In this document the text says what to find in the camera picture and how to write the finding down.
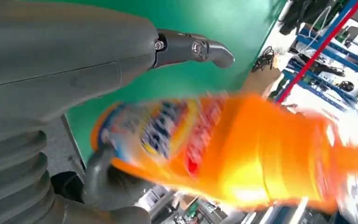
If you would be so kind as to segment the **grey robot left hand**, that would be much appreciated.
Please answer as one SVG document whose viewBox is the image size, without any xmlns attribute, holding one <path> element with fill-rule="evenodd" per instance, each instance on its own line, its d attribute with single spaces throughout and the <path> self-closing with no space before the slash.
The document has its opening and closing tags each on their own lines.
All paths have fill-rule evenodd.
<svg viewBox="0 0 358 224">
<path fill-rule="evenodd" d="M 41 127 L 69 108 L 116 91 L 142 73 L 187 61 L 230 67 L 221 43 L 157 29 L 144 17 L 68 3 L 0 0 L 0 224 L 148 224 L 124 204 L 131 186 L 107 178 L 113 147 L 86 170 L 84 202 L 54 192 Z"/>
</svg>

